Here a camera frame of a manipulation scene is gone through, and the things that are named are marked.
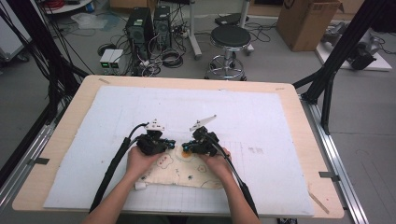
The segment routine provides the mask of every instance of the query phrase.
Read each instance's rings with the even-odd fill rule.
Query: white paper
[[[217,115],[206,124],[247,183],[260,215],[313,216],[288,124],[277,94],[102,87],[62,161],[44,207],[88,209],[107,166],[124,137],[137,124],[157,119],[163,138],[177,145],[192,139],[189,128],[198,119]],[[144,133],[139,129],[134,136]],[[121,179],[124,157],[105,196]],[[223,189],[148,185],[132,191],[124,210],[229,214]]]

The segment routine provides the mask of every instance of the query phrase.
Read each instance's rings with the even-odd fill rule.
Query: stool
[[[218,55],[209,63],[208,73],[226,79],[241,76],[246,81],[244,65],[236,59],[235,52],[245,49],[250,44],[250,34],[247,30],[231,25],[221,25],[215,28],[210,35],[210,42],[217,48],[224,50],[224,55]]]

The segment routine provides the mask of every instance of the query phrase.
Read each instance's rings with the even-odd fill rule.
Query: stool base
[[[205,79],[209,79],[207,76],[209,73],[226,79],[241,76],[242,81],[246,80],[244,65],[238,59],[230,57],[229,54],[214,57],[209,63]]]

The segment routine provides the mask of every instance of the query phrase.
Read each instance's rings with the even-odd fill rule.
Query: wrist
[[[137,175],[137,174],[125,173],[125,175],[121,181],[124,181],[132,186],[134,184],[134,182],[136,182],[139,179],[139,177],[140,177],[140,175]]]
[[[227,185],[229,183],[235,182],[233,179],[233,174],[226,174],[219,176],[219,180],[221,181],[222,185]]]

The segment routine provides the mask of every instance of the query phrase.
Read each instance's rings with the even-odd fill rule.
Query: hand
[[[139,147],[132,147],[128,153],[128,161],[125,176],[139,178],[161,157],[162,153],[153,156],[146,156]]]
[[[223,148],[223,150],[225,154],[229,155],[229,158],[231,159],[231,152],[225,147]],[[210,157],[207,155],[199,154],[198,156],[206,163],[209,169],[221,180],[221,182],[223,182],[226,177],[233,176],[230,165],[222,155],[217,154],[213,157]]]

